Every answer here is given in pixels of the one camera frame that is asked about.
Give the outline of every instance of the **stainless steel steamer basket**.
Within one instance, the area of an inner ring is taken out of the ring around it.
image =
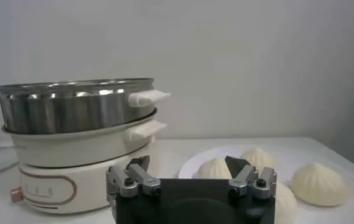
[[[133,107],[132,93],[152,90],[153,79],[100,79],[0,86],[7,131],[45,135],[90,131],[138,121],[154,105]]]

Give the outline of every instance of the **rose gold trim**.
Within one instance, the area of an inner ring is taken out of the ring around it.
[[[28,176],[28,177],[32,177],[32,178],[63,179],[63,180],[66,180],[66,181],[70,182],[71,185],[73,186],[73,194],[71,194],[71,196],[68,199],[66,199],[64,201],[61,201],[61,202],[36,201],[36,200],[33,200],[33,199],[30,199],[30,198],[26,197],[25,194],[24,194],[23,197],[27,201],[30,201],[32,203],[39,204],[39,205],[64,205],[64,204],[67,204],[70,201],[72,201],[75,198],[75,196],[77,195],[77,184],[72,179],[70,179],[70,178],[68,178],[66,176],[63,176],[63,175],[35,175],[35,174],[27,173],[27,172],[21,170],[21,168],[19,168],[19,171],[23,175]]]

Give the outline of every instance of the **white pot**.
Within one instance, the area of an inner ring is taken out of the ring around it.
[[[140,149],[166,124],[152,117],[93,131],[56,135],[11,135],[21,163],[37,167],[72,167],[99,163]]]
[[[145,146],[128,155],[87,166],[44,169],[19,165],[16,189],[32,208],[48,213],[83,212],[108,206],[105,172],[110,166],[125,167],[133,158],[149,154]],[[156,163],[150,156],[150,167]]]

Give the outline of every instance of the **pot rim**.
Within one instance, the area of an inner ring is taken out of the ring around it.
[[[98,88],[116,88],[128,87],[134,85],[150,85],[154,79],[152,78],[132,78],[132,79],[93,79],[79,81],[62,81],[62,82],[39,82],[39,83],[22,83],[0,85],[0,93],[34,93],[48,92],[50,90],[84,90]]]

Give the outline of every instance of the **screw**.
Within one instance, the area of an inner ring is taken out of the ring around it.
[[[257,186],[258,186],[258,187],[266,187],[266,180],[264,180],[264,179],[258,179],[258,181],[257,181]]]
[[[228,196],[231,198],[238,198],[239,197],[239,190],[237,188],[231,188],[228,191]]]
[[[124,180],[124,185],[125,186],[129,186],[129,185],[133,185],[134,181],[132,178],[128,177]]]
[[[153,197],[158,198],[162,194],[162,188],[155,188],[151,191]]]

